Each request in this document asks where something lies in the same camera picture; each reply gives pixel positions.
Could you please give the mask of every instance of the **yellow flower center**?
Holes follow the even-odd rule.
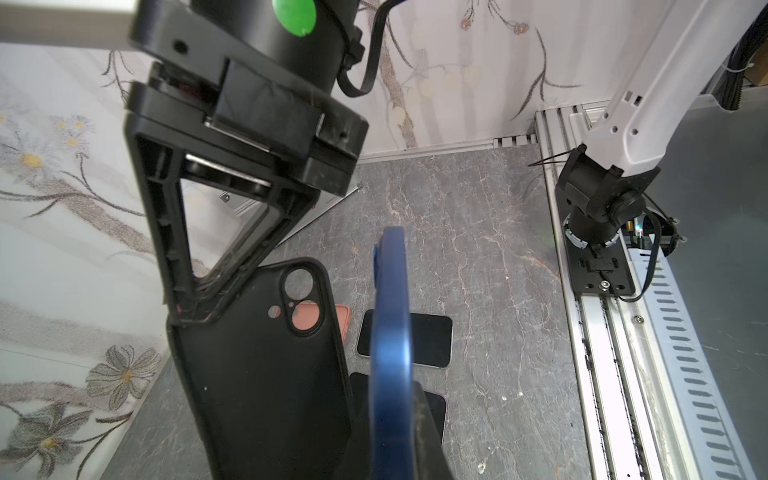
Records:
[[[40,448],[41,449],[52,449],[56,446],[56,439],[53,437],[48,437],[42,442],[40,442]]]
[[[43,159],[35,154],[24,154],[22,161],[27,167],[40,168],[43,166]]]

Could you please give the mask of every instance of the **green circle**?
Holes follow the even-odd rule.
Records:
[[[272,0],[280,24],[297,37],[312,33],[317,22],[315,0]]]

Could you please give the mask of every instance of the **gray marble table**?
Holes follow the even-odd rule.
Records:
[[[349,371],[368,373],[356,342],[373,307],[373,245],[384,227],[406,228],[411,310],[454,322],[450,365],[414,375],[447,401],[457,479],[590,476],[544,181],[525,166],[538,158],[521,146],[361,165],[362,189],[268,259],[326,266],[352,309]],[[169,363],[104,478],[209,477]]]

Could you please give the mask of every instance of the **black cylinder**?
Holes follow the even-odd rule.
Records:
[[[574,208],[571,212],[571,218],[568,219],[568,228],[581,240],[593,245],[600,245],[612,239],[620,227],[610,221],[596,222],[578,208]]]
[[[344,54],[344,41],[321,2],[305,0],[293,6],[314,8],[316,20],[306,31],[290,31],[276,13],[285,0],[192,0],[192,9],[244,41],[277,64],[330,93]],[[348,32],[352,31],[358,0],[326,0]]]

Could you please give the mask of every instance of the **metal frame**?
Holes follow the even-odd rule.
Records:
[[[710,100],[699,97],[692,108]],[[541,156],[579,145],[607,105],[537,112]],[[651,479],[754,479],[666,259],[657,265],[666,278],[639,302],[574,295],[554,195],[560,170],[557,164],[544,166],[593,478],[634,478],[641,472]],[[642,284],[637,273],[645,252],[624,247],[624,253],[635,284]],[[660,310],[668,300],[676,302],[679,312],[671,314],[678,320],[665,319],[670,313]],[[670,336],[680,331],[685,335]],[[681,369],[691,363],[699,372]]]

